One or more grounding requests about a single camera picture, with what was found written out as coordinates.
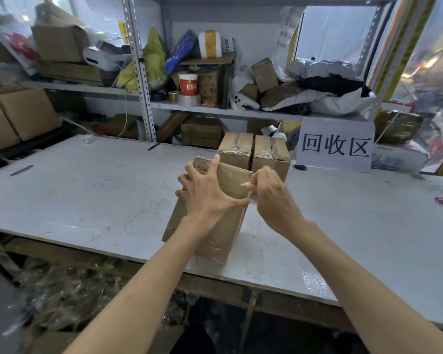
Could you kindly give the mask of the person's right hand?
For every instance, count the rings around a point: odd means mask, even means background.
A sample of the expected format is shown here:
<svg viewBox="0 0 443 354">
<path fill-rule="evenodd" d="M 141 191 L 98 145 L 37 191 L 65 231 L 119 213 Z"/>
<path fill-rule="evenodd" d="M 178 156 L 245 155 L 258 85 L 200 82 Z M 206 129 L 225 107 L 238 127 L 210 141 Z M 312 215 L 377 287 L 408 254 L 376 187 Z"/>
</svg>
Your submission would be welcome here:
<svg viewBox="0 0 443 354">
<path fill-rule="evenodd" d="M 263 184 L 263 202 L 257 210 L 275 232 L 292 241 L 306 224 L 287 186 L 269 166 L 256 171 L 251 183 Z"/>
</svg>

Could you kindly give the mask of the person's left hand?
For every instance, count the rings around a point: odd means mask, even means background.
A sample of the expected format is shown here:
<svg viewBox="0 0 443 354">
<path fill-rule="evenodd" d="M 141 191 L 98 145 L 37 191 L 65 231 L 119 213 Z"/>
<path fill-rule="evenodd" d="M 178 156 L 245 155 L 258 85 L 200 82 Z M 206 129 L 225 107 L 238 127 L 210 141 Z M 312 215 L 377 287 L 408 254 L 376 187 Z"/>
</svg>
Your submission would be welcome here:
<svg viewBox="0 0 443 354">
<path fill-rule="evenodd" d="M 228 211 L 228 195 L 220 188 L 217 170 L 220 157 L 216 154 L 210 162 L 206 174 L 198 179 L 188 179 L 187 172 L 178 176 L 178 181 L 187 190 L 187 212 L 192 218 L 200 220 L 204 225 L 214 227 Z"/>
</svg>

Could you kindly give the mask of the tall taped cardboard box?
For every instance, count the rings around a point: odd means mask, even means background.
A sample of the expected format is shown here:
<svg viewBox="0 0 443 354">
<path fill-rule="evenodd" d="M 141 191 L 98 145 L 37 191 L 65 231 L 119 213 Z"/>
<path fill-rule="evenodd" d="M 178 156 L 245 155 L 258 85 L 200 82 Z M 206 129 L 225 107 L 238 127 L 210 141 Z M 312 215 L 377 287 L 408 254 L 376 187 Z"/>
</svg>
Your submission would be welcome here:
<svg viewBox="0 0 443 354">
<path fill-rule="evenodd" d="M 246 198 L 247 189 L 240 186 L 240 184 L 250 182 L 252 175 L 253 173 L 249 170 L 224 163 L 220 163 L 217 170 L 221 190 L 235 199 Z M 223 266 L 226 265 L 231 249 L 240 232 L 245 212 L 246 210 L 234 210 L 226 214 L 201 242 L 195 251 L 195 256 L 215 260 Z M 170 239 L 186 215 L 186 203 L 178 199 L 162 236 L 163 242 Z"/>
</svg>

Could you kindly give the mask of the low brown cardboard box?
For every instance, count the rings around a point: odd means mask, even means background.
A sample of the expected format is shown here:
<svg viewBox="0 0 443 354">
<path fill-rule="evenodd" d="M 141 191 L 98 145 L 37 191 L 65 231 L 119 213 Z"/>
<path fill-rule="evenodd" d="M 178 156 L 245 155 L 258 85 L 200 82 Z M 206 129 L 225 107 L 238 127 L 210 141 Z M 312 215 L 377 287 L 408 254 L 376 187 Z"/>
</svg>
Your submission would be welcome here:
<svg viewBox="0 0 443 354">
<path fill-rule="evenodd" d="M 217 118 L 191 116 L 180 127 L 185 146 L 218 149 L 222 140 L 222 123 Z"/>
</svg>

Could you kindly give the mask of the white game controller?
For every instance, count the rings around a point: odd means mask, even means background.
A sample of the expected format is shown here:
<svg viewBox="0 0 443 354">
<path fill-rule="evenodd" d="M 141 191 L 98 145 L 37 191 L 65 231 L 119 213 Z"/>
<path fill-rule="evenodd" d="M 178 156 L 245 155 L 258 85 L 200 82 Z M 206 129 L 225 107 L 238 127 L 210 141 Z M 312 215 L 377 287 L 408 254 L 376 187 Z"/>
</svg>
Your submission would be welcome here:
<svg viewBox="0 0 443 354">
<path fill-rule="evenodd" d="M 248 98 L 246 95 L 242 93 L 237 93 L 230 98 L 230 104 L 234 110 L 236 110 L 239 113 L 242 113 L 246 110 L 246 107 L 259 110 L 260 104 L 256 101 Z"/>
</svg>

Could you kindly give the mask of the open cardboard box with writing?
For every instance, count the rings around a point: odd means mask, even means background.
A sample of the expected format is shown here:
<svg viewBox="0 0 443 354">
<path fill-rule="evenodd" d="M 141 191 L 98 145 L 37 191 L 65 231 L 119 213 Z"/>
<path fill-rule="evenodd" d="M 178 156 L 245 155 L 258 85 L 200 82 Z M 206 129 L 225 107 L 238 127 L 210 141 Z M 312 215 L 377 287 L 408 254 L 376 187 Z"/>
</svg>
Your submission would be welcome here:
<svg viewBox="0 0 443 354">
<path fill-rule="evenodd" d="M 177 89 L 180 89 L 178 79 L 180 74 L 198 75 L 198 94 L 201 95 L 202 104 L 227 108 L 236 57 L 236 51 L 231 51 L 215 59 L 186 59 L 176 67 L 170 76 Z"/>
</svg>

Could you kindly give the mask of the grey metal shelving rack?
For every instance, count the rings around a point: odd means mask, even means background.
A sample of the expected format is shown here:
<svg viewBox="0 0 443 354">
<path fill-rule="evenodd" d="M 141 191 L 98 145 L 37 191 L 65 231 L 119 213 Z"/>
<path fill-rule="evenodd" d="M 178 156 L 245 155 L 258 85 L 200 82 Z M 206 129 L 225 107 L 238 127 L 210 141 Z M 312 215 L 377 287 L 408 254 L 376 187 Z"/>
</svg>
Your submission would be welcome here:
<svg viewBox="0 0 443 354">
<path fill-rule="evenodd" d="M 266 112 L 261 110 L 244 110 L 237 111 L 233 109 L 220 109 L 217 107 L 209 106 L 196 106 L 196 107 L 180 107 L 177 104 L 171 104 L 169 101 L 154 102 L 150 100 L 149 82 L 147 80 L 145 61 L 143 56 L 143 42 L 142 31 L 145 27 L 150 27 L 148 18 L 143 16 L 142 7 L 149 2 L 157 4 L 157 15 L 161 18 L 159 22 L 163 27 L 163 37 L 166 46 L 172 45 L 172 21 L 171 14 L 167 14 L 166 9 L 168 7 L 192 7 L 200 9 L 201 11 L 207 11 L 210 16 L 214 16 L 215 9 L 225 8 L 227 11 L 234 11 L 237 15 L 240 15 L 242 8 L 260 9 L 273 9 L 281 6 L 368 6 L 377 7 L 375 17 L 381 17 L 384 7 L 387 4 L 393 4 L 398 0 L 121 0 L 122 8 L 125 15 L 125 23 L 127 29 L 127 35 L 129 38 L 131 56 L 133 61 L 133 70 L 136 75 L 137 90 L 117 89 L 108 87 L 98 87 L 83 83 L 50 83 L 50 82 L 35 82 L 35 81 L 23 81 L 20 83 L 26 88 L 42 88 L 50 90 L 64 90 L 83 93 L 84 96 L 100 97 L 102 99 L 115 100 L 117 96 L 130 97 L 130 101 L 135 101 L 138 98 L 141 112 L 142 112 L 142 124 L 138 127 L 141 140 L 148 140 L 150 142 L 156 142 L 156 134 L 154 129 L 154 110 L 177 110 L 212 114 L 219 116 L 222 119 L 234 119 L 234 120 L 301 120 L 301 116 L 291 115 L 287 113 L 279 112 Z"/>
</svg>

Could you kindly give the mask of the yellow plastic bag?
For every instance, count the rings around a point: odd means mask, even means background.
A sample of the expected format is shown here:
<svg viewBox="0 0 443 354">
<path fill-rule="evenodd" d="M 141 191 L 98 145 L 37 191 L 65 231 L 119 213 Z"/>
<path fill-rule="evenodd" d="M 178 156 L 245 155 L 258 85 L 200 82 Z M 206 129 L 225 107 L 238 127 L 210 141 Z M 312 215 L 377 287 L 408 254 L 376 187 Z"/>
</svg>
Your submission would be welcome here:
<svg viewBox="0 0 443 354">
<path fill-rule="evenodd" d="M 156 28 L 151 26 L 147 44 L 143 48 L 145 72 L 150 91 L 163 89 L 169 80 L 169 75 L 165 69 L 166 56 L 165 44 Z M 130 63 L 120 71 L 117 77 L 116 87 L 137 90 L 133 61 L 130 61 Z"/>
</svg>

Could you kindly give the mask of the small brown cardboard box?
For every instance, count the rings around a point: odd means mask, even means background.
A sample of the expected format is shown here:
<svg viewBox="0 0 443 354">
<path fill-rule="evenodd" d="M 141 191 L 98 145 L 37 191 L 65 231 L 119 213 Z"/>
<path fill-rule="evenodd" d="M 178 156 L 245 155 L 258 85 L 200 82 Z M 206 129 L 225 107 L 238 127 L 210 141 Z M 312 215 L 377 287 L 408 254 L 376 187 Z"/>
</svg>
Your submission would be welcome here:
<svg viewBox="0 0 443 354">
<path fill-rule="evenodd" d="M 260 94 L 276 88 L 279 85 L 279 80 L 270 58 L 265 58 L 252 65 L 251 71 Z"/>
</svg>

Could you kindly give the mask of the blue plastic bag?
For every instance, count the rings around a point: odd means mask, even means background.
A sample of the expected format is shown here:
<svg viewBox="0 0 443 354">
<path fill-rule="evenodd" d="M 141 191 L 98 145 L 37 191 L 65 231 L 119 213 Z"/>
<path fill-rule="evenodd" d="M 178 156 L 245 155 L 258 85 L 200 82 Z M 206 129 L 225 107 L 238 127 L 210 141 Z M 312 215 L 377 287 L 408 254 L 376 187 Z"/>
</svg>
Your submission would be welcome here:
<svg viewBox="0 0 443 354">
<path fill-rule="evenodd" d="M 179 64 L 191 54 L 197 43 L 198 36 L 192 29 L 188 29 L 169 53 L 164 64 L 167 74 L 171 74 L 176 70 Z"/>
</svg>

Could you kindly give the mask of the white and yellow tape roll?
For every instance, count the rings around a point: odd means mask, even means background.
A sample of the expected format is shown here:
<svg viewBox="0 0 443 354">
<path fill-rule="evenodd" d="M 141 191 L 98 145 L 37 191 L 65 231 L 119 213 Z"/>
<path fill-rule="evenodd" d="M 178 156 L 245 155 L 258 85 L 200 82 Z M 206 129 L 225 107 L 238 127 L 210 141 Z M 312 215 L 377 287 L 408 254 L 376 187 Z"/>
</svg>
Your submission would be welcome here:
<svg viewBox="0 0 443 354">
<path fill-rule="evenodd" d="M 218 30 L 204 30 L 198 34 L 198 44 L 202 59 L 222 57 L 222 42 Z"/>
</svg>

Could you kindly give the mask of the black plastic mailer bag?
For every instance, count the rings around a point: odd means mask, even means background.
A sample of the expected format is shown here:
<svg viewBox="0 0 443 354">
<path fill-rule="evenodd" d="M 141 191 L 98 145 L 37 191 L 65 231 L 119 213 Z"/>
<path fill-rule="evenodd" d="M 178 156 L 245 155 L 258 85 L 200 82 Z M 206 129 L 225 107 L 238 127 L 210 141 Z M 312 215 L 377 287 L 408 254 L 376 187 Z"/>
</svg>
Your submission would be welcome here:
<svg viewBox="0 0 443 354">
<path fill-rule="evenodd" d="M 371 89 L 365 85 L 362 79 L 347 79 L 337 74 L 329 77 L 300 77 L 296 82 L 300 88 L 331 93 L 336 96 L 343 96 L 359 89 L 361 91 L 360 97 L 364 98 L 368 97 L 371 92 Z"/>
</svg>

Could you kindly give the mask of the flat brown cardboard box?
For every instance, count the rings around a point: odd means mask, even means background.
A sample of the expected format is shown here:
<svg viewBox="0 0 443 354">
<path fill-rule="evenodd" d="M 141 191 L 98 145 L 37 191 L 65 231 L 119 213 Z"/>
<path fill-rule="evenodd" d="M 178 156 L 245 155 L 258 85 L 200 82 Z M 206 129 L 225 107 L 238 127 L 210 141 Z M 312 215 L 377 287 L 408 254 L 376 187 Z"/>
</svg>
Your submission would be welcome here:
<svg viewBox="0 0 443 354">
<path fill-rule="evenodd" d="M 35 63 L 37 72 L 41 76 L 92 86 L 111 87 L 119 71 L 104 71 L 96 66 L 54 62 L 38 59 Z"/>
</svg>

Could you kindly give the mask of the hanging paper with writing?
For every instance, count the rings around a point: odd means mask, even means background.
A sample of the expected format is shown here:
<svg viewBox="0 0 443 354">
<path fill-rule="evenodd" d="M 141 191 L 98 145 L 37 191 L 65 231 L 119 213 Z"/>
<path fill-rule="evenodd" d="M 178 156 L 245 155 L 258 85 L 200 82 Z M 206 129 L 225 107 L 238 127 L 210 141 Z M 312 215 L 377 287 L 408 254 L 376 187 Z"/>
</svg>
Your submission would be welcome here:
<svg viewBox="0 0 443 354">
<path fill-rule="evenodd" d="M 278 67 L 284 69 L 293 57 L 298 28 L 306 6 L 285 6 L 280 11 L 279 32 L 272 57 Z"/>
</svg>

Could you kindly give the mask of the white bag with red print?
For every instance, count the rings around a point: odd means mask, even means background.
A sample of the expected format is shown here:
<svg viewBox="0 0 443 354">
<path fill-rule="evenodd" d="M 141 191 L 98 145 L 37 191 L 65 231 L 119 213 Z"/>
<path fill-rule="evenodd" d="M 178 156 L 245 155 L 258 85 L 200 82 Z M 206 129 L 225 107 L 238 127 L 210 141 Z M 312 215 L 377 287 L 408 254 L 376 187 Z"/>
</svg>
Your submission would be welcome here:
<svg viewBox="0 0 443 354">
<path fill-rule="evenodd" d="M 18 63 L 29 76 L 36 74 L 37 52 L 31 38 L 28 22 L 0 24 L 0 62 Z"/>
</svg>

